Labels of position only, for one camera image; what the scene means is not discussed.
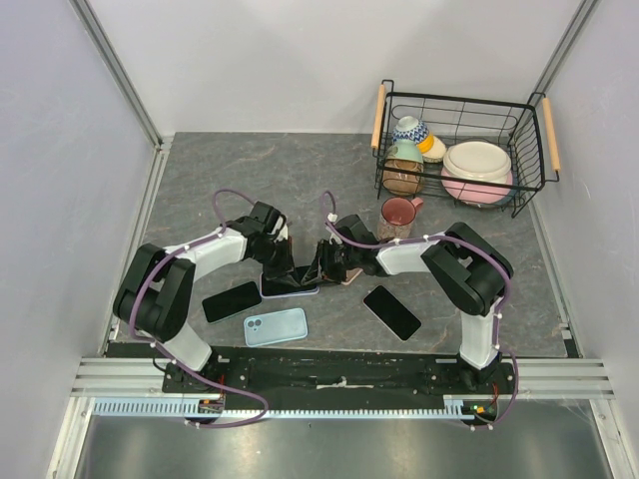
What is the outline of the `pink phone case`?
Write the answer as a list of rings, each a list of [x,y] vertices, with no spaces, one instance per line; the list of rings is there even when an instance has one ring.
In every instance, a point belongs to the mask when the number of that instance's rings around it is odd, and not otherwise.
[[[341,282],[342,285],[352,284],[362,274],[361,268],[349,269],[345,273],[345,279]]]

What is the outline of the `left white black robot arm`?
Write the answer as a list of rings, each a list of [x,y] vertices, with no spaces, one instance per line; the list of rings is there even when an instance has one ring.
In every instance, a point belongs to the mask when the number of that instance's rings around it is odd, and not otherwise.
[[[185,381],[208,392],[219,381],[209,362],[211,346],[188,324],[193,286],[226,265],[252,259],[267,280],[297,286],[287,220],[258,221],[242,217],[206,236],[178,245],[138,248],[116,294],[113,313],[129,324],[130,335],[154,343],[186,366]]]

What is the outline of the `light blue phone case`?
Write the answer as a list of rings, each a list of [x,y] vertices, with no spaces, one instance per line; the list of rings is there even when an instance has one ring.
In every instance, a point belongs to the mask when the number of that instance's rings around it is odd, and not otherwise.
[[[258,314],[244,321],[245,343],[248,347],[304,339],[308,333],[306,314],[301,308]]]

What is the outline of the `white-edged black phone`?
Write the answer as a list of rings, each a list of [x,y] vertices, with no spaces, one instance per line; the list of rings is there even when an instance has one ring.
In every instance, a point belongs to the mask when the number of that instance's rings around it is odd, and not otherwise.
[[[401,341],[409,340],[421,328],[421,321],[382,285],[374,288],[363,304]]]

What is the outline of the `lavender phone case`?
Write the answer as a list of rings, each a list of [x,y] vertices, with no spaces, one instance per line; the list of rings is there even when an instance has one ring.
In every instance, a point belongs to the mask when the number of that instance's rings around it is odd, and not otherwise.
[[[278,282],[274,279],[268,280],[263,275],[260,276],[259,292],[263,298],[284,298],[296,295],[310,295],[319,291],[316,284],[293,285]]]

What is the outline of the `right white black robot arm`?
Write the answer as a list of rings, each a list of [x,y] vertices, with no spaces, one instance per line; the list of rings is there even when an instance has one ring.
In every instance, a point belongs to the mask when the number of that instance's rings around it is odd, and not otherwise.
[[[465,223],[434,235],[379,240],[357,216],[351,219],[351,226],[324,221],[330,237],[318,243],[300,283],[341,283],[351,269],[379,277],[431,274],[460,312],[458,383],[468,392],[482,391],[493,380],[490,364],[500,353],[498,322],[513,276],[508,261]]]

